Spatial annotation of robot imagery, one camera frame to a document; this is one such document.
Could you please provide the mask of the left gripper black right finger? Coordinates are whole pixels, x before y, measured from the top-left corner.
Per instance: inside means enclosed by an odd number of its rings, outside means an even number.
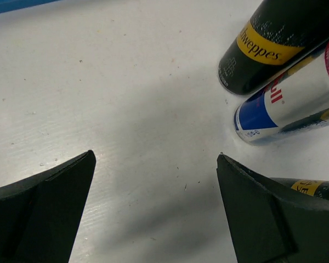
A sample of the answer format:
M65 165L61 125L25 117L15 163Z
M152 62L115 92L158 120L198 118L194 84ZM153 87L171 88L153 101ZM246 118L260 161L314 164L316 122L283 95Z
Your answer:
M288 188L224 154L217 177L238 262L329 262L329 200Z

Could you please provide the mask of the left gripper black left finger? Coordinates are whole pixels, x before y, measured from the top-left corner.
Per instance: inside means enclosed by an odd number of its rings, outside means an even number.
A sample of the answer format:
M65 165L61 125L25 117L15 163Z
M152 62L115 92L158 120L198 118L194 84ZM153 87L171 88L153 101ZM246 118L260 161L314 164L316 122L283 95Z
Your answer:
M96 166L89 150L0 187L0 262L68 262Z

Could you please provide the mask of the dark gold beverage can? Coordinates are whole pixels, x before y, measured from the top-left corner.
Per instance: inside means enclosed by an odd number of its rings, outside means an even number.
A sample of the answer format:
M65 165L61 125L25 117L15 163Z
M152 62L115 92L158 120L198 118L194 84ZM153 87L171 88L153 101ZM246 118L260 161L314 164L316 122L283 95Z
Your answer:
M290 178L271 179L303 194L329 200L329 181Z

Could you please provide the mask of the silver can red logo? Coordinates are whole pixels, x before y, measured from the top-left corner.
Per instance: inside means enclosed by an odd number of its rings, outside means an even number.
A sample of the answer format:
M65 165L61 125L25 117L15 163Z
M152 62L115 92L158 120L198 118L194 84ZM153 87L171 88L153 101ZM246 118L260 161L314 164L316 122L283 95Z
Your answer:
M329 40L243 102L233 121L253 145L329 125Z

